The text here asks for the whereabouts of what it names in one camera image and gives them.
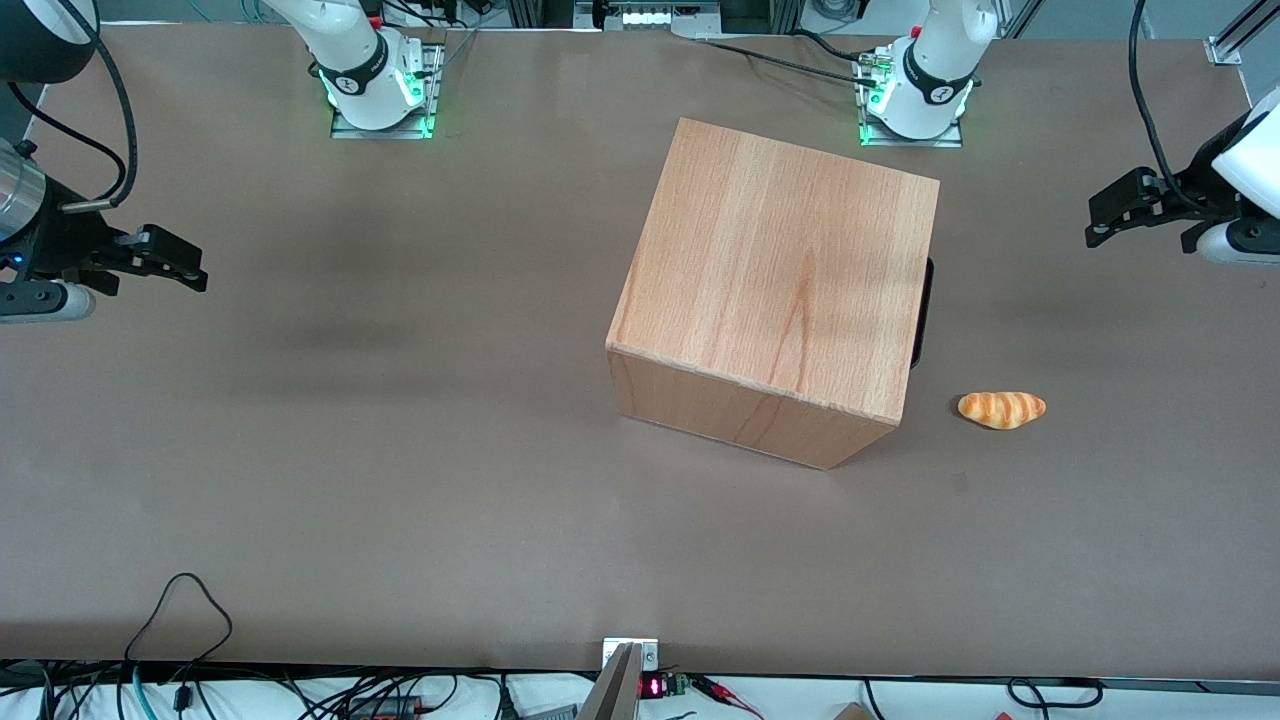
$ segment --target metal bracket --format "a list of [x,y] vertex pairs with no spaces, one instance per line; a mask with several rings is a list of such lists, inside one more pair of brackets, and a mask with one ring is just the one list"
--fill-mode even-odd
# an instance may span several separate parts
[[1204,41],[1204,55],[1208,61],[1215,65],[1239,65],[1240,53],[1238,50],[1231,50],[1230,53],[1222,53],[1222,46],[1219,45],[1219,37],[1215,35],[1208,36]]
[[1262,35],[1280,17],[1280,0],[1254,0],[1216,36],[1204,41],[1204,53],[1215,65],[1239,65],[1240,49]]
[[653,673],[658,669],[658,641],[655,638],[604,638],[600,650],[600,667],[609,664],[618,646],[636,643],[640,646],[641,670]]

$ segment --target gray table surface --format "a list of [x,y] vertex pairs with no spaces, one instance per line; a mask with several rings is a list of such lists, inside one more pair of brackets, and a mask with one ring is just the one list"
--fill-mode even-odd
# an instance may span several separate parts
[[[419,143],[328,140],[287,28],[105,35],[141,137],[110,219],[201,245],[210,290],[0,333],[0,656],[118,657],[193,570],[223,660],[589,667],[631,633],[690,670],[1280,679],[1280,275],[1172,227],[1085,250],[1089,195],[1151,163],[1121,44],[996,44],[937,151],[662,33],[481,35]],[[1245,106],[1198,44],[1142,63],[1178,167]],[[97,64],[46,109],[122,145]],[[835,471],[616,414],[604,334],[680,117],[942,181],[902,425]],[[948,413],[977,389],[1050,410],[984,430]],[[184,587],[141,655],[216,635]]]

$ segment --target wooden crate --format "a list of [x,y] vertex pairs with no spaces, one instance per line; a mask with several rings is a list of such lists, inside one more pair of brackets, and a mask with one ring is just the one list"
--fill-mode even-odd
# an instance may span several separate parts
[[822,469],[883,437],[937,195],[681,120],[605,341],[622,413]]

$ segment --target connector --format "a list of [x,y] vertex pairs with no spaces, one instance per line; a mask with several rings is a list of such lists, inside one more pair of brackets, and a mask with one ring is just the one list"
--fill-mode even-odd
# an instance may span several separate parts
[[191,688],[182,685],[173,692],[173,710],[174,712],[182,712],[188,707],[191,707]]
[[415,720],[426,712],[416,696],[361,697],[351,703],[347,720]]
[[498,692],[498,717],[500,720],[520,720],[520,711],[516,710],[515,701],[511,700],[511,691],[502,683]]

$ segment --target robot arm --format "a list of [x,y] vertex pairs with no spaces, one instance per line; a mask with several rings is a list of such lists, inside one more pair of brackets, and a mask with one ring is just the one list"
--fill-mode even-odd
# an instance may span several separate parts
[[1085,243],[1117,232],[1196,220],[1183,252],[1212,263],[1280,265],[1280,87],[1208,140],[1175,176],[1189,208],[1151,168],[1134,168],[1089,199]]
[[900,37],[878,51],[890,69],[873,68],[882,83],[867,111],[910,140],[945,133],[964,111],[973,73],[998,32],[992,0],[931,0],[919,35]]
[[360,129],[385,129],[426,101],[422,41],[374,29],[357,0],[265,0],[298,31],[329,101]]
[[[95,49],[108,59],[92,0],[0,0],[0,81],[15,94],[14,82],[70,79]],[[128,111],[125,117],[129,127]],[[127,190],[87,201],[47,177],[32,160],[35,151],[27,141],[12,147],[0,141],[0,269],[14,275],[0,283],[0,324],[84,318],[95,306],[90,290],[119,291],[116,273],[161,275],[205,290],[198,247],[157,225],[133,233],[108,225],[100,210],[116,206]],[[128,187],[125,174],[120,181]]]
[[[374,29],[356,0],[266,1],[306,41],[330,102],[352,126],[388,128],[426,101],[421,41]],[[65,82],[88,64],[96,37],[69,6],[96,36],[93,0],[0,0],[0,82]],[[0,269],[15,273],[0,283],[0,324],[86,318],[95,306],[90,290],[116,295],[116,273],[205,291],[198,247],[157,225],[133,233],[108,225],[100,210],[123,193],[86,201],[47,177],[35,150],[0,141]]]

